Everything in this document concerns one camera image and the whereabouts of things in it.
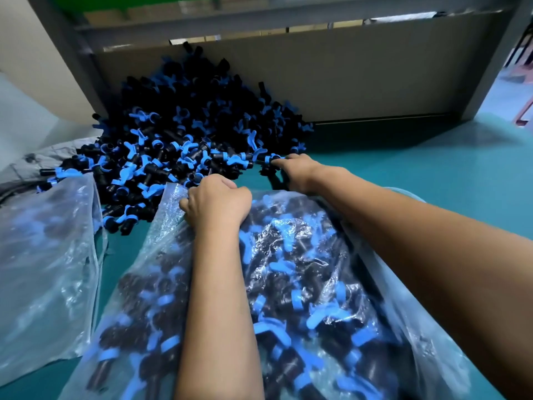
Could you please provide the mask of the person's right hand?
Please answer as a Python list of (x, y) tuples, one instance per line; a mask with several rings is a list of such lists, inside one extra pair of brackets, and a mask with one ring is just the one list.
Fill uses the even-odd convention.
[(317, 195), (323, 189), (327, 178), (335, 175), (335, 167), (323, 165), (307, 154), (289, 154), (285, 158), (274, 159), (271, 164), (286, 175), (290, 191)]

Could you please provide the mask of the person's left hand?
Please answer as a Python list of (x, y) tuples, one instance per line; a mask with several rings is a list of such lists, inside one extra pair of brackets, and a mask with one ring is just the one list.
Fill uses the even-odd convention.
[(178, 206), (197, 231), (238, 230), (250, 213), (252, 193), (220, 174), (211, 174), (191, 187)]

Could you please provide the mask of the large clear plastic bag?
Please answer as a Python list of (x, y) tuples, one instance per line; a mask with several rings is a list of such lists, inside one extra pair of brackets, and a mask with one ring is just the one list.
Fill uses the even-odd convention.
[[(185, 188), (173, 184), (168, 184), (166, 188), (141, 251), (127, 272), (141, 258), (144, 258), (151, 248), (174, 233), (179, 226), (186, 224), (182, 221), (183, 212), (177, 207), (177, 201), (185, 196)], [(276, 194), (281, 191), (298, 194), (285, 190), (256, 191), (253, 193), (253, 199), (267, 193)], [(398, 339), (401, 338), (411, 351), (413, 371), (410, 372), (407, 383), (416, 388), (419, 400), (464, 400), (467, 398), (471, 389), (470, 368), (463, 351), (369, 244), (346, 221), (341, 220), (340, 215), (318, 198), (308, 198), (323, 205), (326, 212), (337, 220), (357, 259), (357, 262), (353, 262), (352, 265), (354, 274), (362, 283), (365, 292), (377, 303), (377, 308), (381, 311), (385, 321), (389, 323), (393, 335)], [(90, 373), (94, 369), (93, 366), (88, 366), (87, 355), (92, 354), (95, 349), (98, 333), (104, 324), (102, 320), (117, 309), (118, 289), (116, 287), (89, 348), (64, 386), (58, 400), (87, 400), (82, 393), (81, 382), (82, 378), (87, 376), (87, 372)]]

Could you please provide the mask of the person's right forearm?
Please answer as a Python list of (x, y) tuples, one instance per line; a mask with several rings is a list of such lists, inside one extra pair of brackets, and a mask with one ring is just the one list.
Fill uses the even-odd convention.
[(320, 165), (308, 183), (503, 396), (533, 400), (533, 241), (342, 168)]

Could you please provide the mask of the person's left forearm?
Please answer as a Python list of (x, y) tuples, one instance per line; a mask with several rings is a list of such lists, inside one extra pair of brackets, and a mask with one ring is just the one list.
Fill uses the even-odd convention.
[(197, 222), (175, 400), (264, 400), (239, 255), (241, 220)]

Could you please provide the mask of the pile of loose black valves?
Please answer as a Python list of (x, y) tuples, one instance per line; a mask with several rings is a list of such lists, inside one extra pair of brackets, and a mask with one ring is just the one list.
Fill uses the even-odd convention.
[(101, 228), (125, 236), (154, 219), (168, 183), (196, 187), (211, 174), (236, 180), (254, 165), (271, 179), (273, 160), (305, 151), (313, 123), (273, 100), (263, 82), (254, 93), (227, 60), (214, 64), (201, 46), (183, 48), (182, 62), (166, 57), (155, 75), (129, 76), (119, 111), (93, 115), (102, 135), (58, 167), (41, 169), (46, 180), (37, 193), (90, 174), (103, 204)]

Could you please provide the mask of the brown cardboard panel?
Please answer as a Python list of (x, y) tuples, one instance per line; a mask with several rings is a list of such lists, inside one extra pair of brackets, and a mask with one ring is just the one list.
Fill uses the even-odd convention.
[(308, 120), (445, 116), (469, 120), (502, 58), (509, 11), (286, 32), (288, 18), (228, 14), (88, 30), (114, 88), (148, 74), (160, 56), (184, 56), (171, 40), (193, 39), (212, 60), (229, 60), (245, 84), (263, 81)]

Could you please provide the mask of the bagged black blue valves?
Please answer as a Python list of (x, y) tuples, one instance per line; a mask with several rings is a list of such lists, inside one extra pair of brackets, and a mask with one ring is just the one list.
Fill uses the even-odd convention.
[[(194, 232), (184, 224), (118, 281), (87, 400), (171, 400), (183, 348)], [(353, 272), (353, 248), (324, 206), (256, 197), (238, 233), (265, 400), (419, 400), (411, 351)]]

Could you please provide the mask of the grey plastic sack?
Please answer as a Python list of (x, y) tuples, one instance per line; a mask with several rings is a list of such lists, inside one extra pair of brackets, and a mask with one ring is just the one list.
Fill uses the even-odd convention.
[(45, 177), (39, 170), (58, 167), (65, 159), (76, 154), (76, 149), (96, 141), (95, 137), (71, 140), (44, 147), (0, 170), (0, 205), (17, 194), (35, 193), (36, 187)]

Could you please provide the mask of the frosted clear plastic bag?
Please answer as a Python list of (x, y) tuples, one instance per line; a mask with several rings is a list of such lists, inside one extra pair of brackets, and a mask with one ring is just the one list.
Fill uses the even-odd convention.
[(0, 206), (0, 387), (87, 349), (99, 306), (101, 221), (90, 174)]

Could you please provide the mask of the green board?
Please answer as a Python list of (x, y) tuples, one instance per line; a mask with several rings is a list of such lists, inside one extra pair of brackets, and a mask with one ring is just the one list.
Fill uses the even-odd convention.
[(53, 0), (56, 5), (68, 13), (85, 13), (109, 9), (125, 10), (130, 7), (173, 3), (191, 0)]

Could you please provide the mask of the grey metal frame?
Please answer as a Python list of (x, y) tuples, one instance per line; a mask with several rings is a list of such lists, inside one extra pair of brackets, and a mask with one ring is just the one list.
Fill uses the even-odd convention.
[(28, 2), (98, 114), (117, 110), (126, 76), (180, 59), (172, 43), (190, 41), (319, 123), (472, 119), (533, 10), (533, 0), (106, 0), (78, 13)]

